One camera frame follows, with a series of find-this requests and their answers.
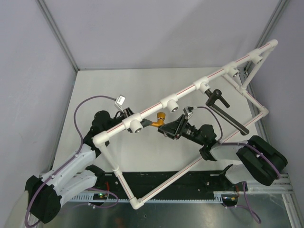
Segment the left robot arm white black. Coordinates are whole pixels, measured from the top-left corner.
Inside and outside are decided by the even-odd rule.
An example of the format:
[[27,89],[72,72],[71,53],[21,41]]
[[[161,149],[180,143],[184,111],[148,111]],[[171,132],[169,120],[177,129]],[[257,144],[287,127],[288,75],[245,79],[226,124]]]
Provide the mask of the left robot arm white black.
[[50,222],[61,208],[80,192],[94,188],[101,189],[105,185],[104,171],[91,163],[100,155],[108,153],[109,141],[102,148],[93,143],[93,137],[107,132],[116,126],[124,126],[125,120],[132,116],[127,108],[118,111],[115,117],[105,111],[94,115],[92,125],[86,136],[80,137],[80,146],[58,168],[50,170],[41,177],[31,176],[25,186],[28,192],[28,206],[25,215],[25,226],[30,228],[29,215],[34,215],[39,222]]

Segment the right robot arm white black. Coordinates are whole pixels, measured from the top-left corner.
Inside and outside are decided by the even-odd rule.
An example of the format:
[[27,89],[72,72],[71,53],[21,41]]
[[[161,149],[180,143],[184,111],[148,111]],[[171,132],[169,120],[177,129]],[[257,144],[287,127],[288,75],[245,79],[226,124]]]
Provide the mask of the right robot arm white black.
[[239,161],[239,165],[227,166],[219,179],[225,190],[250,180],[270,186],[288,164],[284,155],[258,135],[243,142],[218,142],[212,125],[204,124],[197,129],[189,124],[185,115],[158,127],[158,132],[173,140],[184,137],[201,145],[199,153],[206,161]]

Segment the gold faucet with chrome knob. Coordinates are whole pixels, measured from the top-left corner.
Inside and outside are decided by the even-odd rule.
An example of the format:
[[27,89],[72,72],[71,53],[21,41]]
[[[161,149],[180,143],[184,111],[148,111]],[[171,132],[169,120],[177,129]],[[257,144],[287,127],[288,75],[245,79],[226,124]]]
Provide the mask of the gold faucet with chrome knob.
[[166,118],[166,114],[164,112],[158,112],[157,113],[157,121],[156,122],[152,122],[152,127],[160,127],[160,126],[163,126],[164,125],[164,120]]

